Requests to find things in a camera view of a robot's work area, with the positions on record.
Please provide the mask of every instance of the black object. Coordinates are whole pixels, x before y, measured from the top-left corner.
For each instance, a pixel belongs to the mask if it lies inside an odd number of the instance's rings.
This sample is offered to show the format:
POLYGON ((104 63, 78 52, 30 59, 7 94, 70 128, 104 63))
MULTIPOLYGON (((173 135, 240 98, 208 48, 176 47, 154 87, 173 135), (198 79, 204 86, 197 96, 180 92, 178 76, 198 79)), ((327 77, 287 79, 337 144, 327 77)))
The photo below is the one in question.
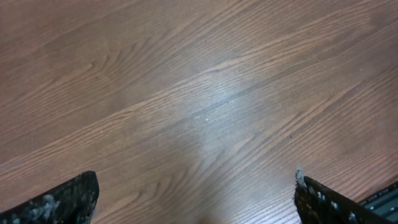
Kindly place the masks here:
POLYGON ((397 184, 356 203, 321 183, 296 173, 294 203, 303 224, 390 224, 398 219, 397 184))
POLYGON ((88 171, 0 213, 0 224, 89 224, 100 188, 88 171))

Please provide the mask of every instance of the dark ridged object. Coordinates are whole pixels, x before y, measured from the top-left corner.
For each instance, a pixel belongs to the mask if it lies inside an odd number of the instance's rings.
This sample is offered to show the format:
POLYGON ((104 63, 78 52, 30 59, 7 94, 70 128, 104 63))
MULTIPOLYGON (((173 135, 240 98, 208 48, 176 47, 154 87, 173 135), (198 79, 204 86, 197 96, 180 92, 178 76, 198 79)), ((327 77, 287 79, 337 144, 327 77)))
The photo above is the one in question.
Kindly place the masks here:
POLYGON ((0 213, 0 224, 89 224, 100 188, 88 171, 0 213))
POLYGON ((294 203, 303 224, 391 224, 321 183, 296 174, 294 203))

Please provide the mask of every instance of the wooden floor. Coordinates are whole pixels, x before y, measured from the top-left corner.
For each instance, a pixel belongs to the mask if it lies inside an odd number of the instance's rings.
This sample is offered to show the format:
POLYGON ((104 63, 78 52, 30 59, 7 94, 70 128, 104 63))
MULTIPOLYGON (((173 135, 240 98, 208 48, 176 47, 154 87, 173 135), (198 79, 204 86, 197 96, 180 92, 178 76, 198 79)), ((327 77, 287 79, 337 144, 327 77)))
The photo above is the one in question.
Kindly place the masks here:
POLYGON ((92 223, 298 223, 298 167, 397 152, 398 1, 0 2, 0 211, 95 170, 92 223))

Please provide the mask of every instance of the wooden surface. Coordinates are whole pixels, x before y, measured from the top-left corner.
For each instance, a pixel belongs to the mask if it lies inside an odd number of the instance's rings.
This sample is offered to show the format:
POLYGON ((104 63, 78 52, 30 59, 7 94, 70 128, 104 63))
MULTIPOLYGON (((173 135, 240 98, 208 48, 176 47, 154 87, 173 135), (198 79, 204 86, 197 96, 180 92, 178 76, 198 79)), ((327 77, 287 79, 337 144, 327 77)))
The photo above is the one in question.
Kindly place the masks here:
POLYGON ((95 170, 93 223, 298 223, 298 167, 397 149, 398 1, 0 2, 0 211, 95 170))

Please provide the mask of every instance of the wood grain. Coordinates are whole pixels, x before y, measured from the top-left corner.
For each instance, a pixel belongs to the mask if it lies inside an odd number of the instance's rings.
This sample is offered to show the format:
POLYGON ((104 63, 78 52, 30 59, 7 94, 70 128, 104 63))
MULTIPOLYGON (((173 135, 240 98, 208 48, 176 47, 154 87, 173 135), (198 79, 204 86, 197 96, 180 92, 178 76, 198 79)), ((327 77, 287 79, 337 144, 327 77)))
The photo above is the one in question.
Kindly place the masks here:
POLYGON ((294 172, 398 178, 398 2, 0 3, 0 211, 95 170, 93 223, 298 223, 294 172))

